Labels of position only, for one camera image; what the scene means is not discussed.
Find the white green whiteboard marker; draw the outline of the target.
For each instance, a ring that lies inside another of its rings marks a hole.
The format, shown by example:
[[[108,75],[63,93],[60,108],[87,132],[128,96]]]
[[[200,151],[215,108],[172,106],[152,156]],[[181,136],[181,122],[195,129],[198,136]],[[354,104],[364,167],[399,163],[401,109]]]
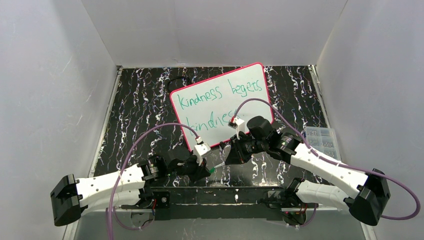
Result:
[[[220,163],[220,164],[218,164],[218,165],[214,166],[214,169],[216,170],[216,169],[221,168],[221,167],[223,167],[223,166],[225,166],[225,165],[226,165],[226,164],[225,164],[225,162],[222,162],[222,163]]]

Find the pink framed whiteboard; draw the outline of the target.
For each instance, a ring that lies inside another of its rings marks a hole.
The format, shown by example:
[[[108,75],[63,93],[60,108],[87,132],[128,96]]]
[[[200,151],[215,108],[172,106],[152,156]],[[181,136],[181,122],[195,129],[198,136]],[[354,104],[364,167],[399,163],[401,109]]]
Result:
[[[178,122],[195,130],[211,147],[236,133],[228,125],[233,115],[245,122],[256,116],[274,122],[260,62],[174,90],[170,100]]]

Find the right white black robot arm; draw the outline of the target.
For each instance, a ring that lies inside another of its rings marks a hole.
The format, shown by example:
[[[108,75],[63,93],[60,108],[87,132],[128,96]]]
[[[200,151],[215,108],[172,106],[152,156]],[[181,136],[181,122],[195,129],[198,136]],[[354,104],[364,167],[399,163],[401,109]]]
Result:
[[[350,169],[348,165],[308,146],[297,135],[273,128],[262,116],[255,116],[248,122],[233,117],[228,126],[236,133],[230,138],[226,165],[244,164],[254,154],[267,153],[275,160],[307,170],[330,183],[320,185],[295,180],[287,188],[291,198],[305,204],[347,210],[356,220],[369,226],[379,223],[391,196],[383,172]]]

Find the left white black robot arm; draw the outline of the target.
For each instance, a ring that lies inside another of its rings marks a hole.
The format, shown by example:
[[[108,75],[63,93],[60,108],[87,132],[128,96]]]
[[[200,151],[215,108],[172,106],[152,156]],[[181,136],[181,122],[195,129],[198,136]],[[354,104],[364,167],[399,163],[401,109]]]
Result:
[[[65,175],[50,192],[54,225],[69,225],[108,206],[138,209],[142,203],[155,202],[156,207],[165,208],[168,204],[160,202],[164,195],[153,193],[151,186],[172,173],[188,176],[192,182],[210,176],[206,162],[210,153],[211,147],[203,143],[192,151],[180,147],[154,154],[124,170],[96,177]]]

